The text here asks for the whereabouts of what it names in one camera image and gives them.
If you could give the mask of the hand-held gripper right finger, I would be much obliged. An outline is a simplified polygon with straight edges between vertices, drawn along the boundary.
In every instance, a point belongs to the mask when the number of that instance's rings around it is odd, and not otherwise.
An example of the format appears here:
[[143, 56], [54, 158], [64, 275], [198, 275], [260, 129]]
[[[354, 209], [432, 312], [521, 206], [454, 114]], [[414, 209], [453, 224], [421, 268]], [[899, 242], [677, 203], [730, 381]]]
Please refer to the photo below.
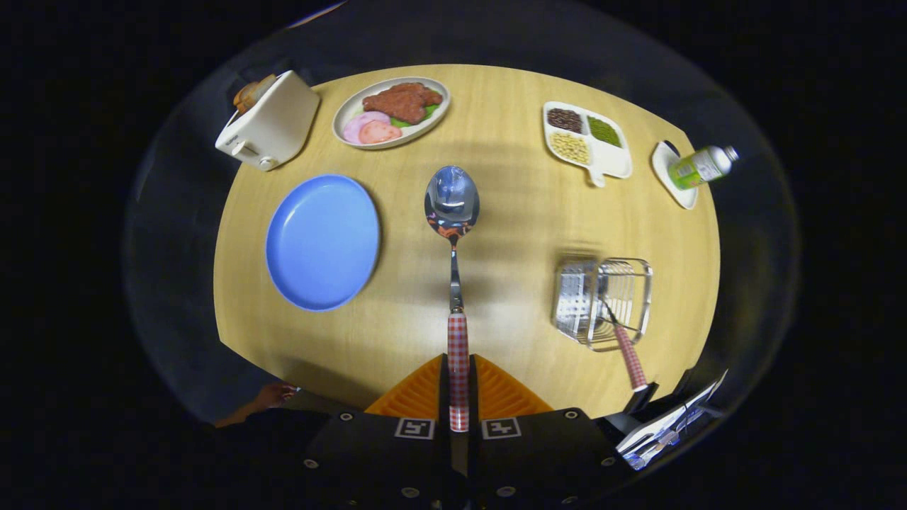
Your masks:
[[628, 464], [577, 407], [480, 412], [479, 356], [469, 377], [468, 494], [475, 508], [599, 508], [628, 484]]

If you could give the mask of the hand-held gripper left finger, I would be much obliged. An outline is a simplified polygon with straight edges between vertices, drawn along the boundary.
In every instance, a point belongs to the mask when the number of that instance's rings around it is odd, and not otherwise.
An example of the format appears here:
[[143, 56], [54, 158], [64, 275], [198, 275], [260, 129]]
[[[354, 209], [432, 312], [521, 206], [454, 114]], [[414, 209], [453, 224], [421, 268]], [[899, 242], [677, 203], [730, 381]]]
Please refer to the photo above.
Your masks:
[[451, 475], [449, 375], [440, 355], [392, 391], [419, 390], [428, 417], [412, 412], [334, 413], [302, 455], [305, 491], [324, 509], [444, 509]]

